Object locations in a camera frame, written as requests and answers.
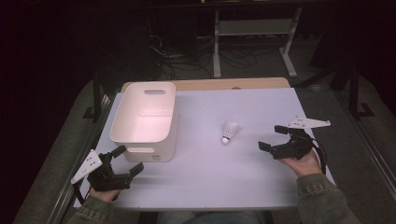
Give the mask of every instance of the white storage bin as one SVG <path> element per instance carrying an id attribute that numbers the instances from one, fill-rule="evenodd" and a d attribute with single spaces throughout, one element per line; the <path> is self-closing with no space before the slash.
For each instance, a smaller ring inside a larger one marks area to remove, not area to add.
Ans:
<path id="1" fill-rule="evenodd" d="M 176 87 L 170 82 L 138 82 L 122 96 L 110 138 L 124 145 L 128 161 L 170 161 L 177 139 Z"/>

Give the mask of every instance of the feather shuttlecock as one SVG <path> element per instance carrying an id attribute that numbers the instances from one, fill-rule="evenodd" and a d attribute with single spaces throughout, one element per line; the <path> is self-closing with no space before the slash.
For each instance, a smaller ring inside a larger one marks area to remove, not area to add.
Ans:
<path id="1" fill-rule="evenodd" d="M 230 138 L 232 138 L 239 129 L 239 125 L 233 121 L 225 121 L 224 123 L 224 134 L 221 138 L 221 142 L 223 144 L 228 144 L 230 142 Z"/>

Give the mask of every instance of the gray jacket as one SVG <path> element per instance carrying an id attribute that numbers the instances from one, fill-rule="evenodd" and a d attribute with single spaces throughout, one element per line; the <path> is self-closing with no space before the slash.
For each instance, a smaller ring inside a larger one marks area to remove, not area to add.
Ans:
<path id="1" fill-rule="evenodd" d="M 297 187 L 298 209 L 304 224 L 360 223 L 347 206 L 344 193 L 326 175 L 300 177 L 297 179 Z M 68 223 L 111 223 L 112 211 L 111 203 L 88 197 Z"/>

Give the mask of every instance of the white tabletop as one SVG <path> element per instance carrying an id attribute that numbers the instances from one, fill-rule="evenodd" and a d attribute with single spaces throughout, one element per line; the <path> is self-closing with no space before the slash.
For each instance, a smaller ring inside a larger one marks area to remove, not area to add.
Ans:
<path id="1" fill-rule="evenodd" d="M 111 108 L 97 153 L 117 146 L 109 138 L 122 93 Z M 277 209 L 297 205 L 296 175 L 259 150 L 258 141 L 284 144 L 288 135 L 275 133 L 304 111 L 292 88 L 178 91 L 177 146 L 169 162 L 145 162 L 145 169 L 114 202 L 133 210 Z M 228 145 L 221 143 L 223 123 L 233 120 L 240 131 Z M 136 163 L 120 155 L 112 161 L 116 174 L 127 174 Z M 327 176 L 332 181 L 330 172 Z M 81 192 L 88 191 L 84 180 Z"/>

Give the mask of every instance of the hand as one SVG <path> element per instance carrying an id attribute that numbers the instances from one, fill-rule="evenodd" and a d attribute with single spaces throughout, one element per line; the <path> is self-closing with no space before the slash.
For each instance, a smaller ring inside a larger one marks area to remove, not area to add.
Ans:
<path id="1" fill-rule="evenodd" d="M 287 164 L 298 177 L 313 174 L 322 174 L 318 162 L 317 154 L 311 149 L 308 154 L 303 156 L 300 160 L 295 158 L 281 159 L 281 162 Z"/>
<path id="2" fill-rule="evenodd" d="M 114 189 L 109 191 L 96 191 L 94 188 L 91 188 L 90 195 L 99 199 L 104 203 L 111 203 L 113 199 L 120 194 L 122 189 Z"/>

